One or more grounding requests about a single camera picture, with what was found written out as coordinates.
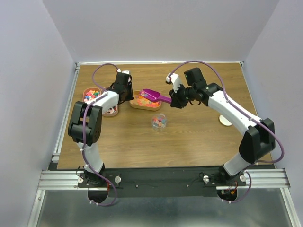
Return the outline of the orange tray of star candies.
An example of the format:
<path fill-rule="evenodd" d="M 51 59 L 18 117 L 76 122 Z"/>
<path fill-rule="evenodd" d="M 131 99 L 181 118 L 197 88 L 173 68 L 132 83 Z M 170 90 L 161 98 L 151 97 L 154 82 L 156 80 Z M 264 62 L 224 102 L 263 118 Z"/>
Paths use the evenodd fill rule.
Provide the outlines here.
<path fill-rule="evenodd" d="M 157 111 L 161 108 L 161 101 L 158 101 L 156 103 L 151 102 L 145 97 L 141 96 L 139 90 L 136 90 L 133 92 L 133 100 L 129 101 L 129 105 L 132 108 L 136 108 L 136 109 Z"/>

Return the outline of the magenta plastic scoop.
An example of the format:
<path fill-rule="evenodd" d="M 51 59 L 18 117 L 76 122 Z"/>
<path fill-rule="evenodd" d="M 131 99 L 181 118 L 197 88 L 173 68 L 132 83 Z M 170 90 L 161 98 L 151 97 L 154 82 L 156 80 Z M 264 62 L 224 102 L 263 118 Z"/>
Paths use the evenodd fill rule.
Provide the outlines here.
<path fill-rule="evenodd" d="M 140 95 L 153 103 L 156 102 L 164 102 L 168 104 L 171 103 L 171 98 L 163 96 L 160 94 L 160 92 L 152 89 L 148 89 L 148 88 L 142 89 L 140 91 Z"/>

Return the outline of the clear plastic cup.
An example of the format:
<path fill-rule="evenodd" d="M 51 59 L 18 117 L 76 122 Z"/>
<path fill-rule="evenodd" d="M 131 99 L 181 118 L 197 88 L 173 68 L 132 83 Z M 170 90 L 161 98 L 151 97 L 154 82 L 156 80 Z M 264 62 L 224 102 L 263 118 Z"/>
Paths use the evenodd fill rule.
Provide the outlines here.
<path fill-rule="evenodd" d="M 161 131 L 167 126 L 167 117 L 162 113 L 156 113 L 151 119 L 151 125 L 154 130 Z"/>

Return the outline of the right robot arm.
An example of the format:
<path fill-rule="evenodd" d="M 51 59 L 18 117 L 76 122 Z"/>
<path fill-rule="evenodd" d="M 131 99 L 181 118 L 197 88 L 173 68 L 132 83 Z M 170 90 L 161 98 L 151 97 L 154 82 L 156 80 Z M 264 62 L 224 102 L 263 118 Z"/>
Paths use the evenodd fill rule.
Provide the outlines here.
<path fill-rule="evenodd" d="M 181 83 L 178 74 L 172 73 L 166 77 L 166 83 L 173 87 L 169 92 L 170 106 L 183 108 L 188 103 L 198 101 L 219 112 L 243 136 L 238 153 L 220 166 L 216 175 L 221 184 L 229 185 L 240 172 L 276 147 L 274 123 L 269 118 L 262 120 L 235 103 L 216 83 L 208 84 L 199 68 L 187 70 L 184 75 L 188 87 Z"/>

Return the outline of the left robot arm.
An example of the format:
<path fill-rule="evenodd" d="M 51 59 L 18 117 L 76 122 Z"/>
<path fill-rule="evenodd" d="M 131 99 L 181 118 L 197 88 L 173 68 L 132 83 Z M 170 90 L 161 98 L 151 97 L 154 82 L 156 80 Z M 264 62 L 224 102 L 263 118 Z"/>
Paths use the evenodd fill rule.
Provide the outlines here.
<path fill-rule="evenodd" d="M 130 71 L 124 70 L 117 73 L 114 83 L 100 96 L 74 104 L 68 135 L 77 143 L 85 162 L 84 173 L 81 175 L 84 183 L 99 187 L 106 181 L 103 174 L 105 166 L 97 145 L 103 114 L 110 108 L 133 99 L 132 76 Z"/>

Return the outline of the pink tray of wrapped candies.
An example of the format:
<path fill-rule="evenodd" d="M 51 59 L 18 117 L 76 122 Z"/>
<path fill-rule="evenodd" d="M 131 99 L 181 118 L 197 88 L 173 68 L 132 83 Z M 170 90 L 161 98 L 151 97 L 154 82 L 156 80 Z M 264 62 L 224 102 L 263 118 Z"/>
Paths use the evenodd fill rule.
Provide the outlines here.
<path fill-rule="evenodd" d="M 102 90 L 100 90 L 98 87 L 91 87 L 87 88 L 83 92 L 83 102 L 88 102 L 102 94 Z"/>

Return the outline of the pink tray of lollipops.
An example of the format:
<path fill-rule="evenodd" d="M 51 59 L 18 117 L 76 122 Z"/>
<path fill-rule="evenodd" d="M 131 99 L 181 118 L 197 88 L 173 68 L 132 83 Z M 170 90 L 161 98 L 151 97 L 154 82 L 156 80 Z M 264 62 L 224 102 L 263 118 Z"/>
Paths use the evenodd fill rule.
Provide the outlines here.
<path fill-rule="evenodd" d="M 105 117 L 115 116 L 118 113 L 118 93 L 111 91 L 110 87 L 106 87 L 107 94 L 102 94 L 102 98 L 98 100 L 98 104 L 103 109 L 103 115 Z"/>

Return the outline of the white round lid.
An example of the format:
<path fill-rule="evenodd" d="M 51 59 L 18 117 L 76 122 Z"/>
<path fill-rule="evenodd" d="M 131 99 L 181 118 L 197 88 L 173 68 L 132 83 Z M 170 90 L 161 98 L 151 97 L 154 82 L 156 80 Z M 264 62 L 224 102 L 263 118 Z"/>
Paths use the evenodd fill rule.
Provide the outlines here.
<path fill-rule="evenodd" d="M 224 126 L 232 126 L 232 123 L 228 121 L 223 115 L 219 115 L 219 122 Z"/>

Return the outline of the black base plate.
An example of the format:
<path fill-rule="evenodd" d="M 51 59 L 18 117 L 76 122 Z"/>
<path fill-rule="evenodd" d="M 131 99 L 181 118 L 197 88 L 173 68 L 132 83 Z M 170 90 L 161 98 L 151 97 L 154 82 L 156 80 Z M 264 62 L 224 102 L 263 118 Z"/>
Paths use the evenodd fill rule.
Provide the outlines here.
<path fill-rule="evenodd" d="M 88 188 L 89 197 L 185 197 L 222 196 L 235 200 L 238 187 L 246 186 L 243 172 L 227 183 L 216 178 L 219 166 L 166 167 L 166 168 L 105 168 L 105 182 L 100 185 L 84 183 L 78 169 L 78 187 Z"/>

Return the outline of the aluminium frame rail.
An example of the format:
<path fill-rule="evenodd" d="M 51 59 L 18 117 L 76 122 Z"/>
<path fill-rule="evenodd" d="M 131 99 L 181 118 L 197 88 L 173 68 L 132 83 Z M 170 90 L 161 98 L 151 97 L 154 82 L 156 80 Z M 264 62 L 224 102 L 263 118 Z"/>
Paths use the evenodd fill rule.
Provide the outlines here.
<path fill-rule="evenodd" d="M 254 167 L 225 183 L 217 168 L 43 171 L 30 227 L 300 227 L 286 171 Z"/>

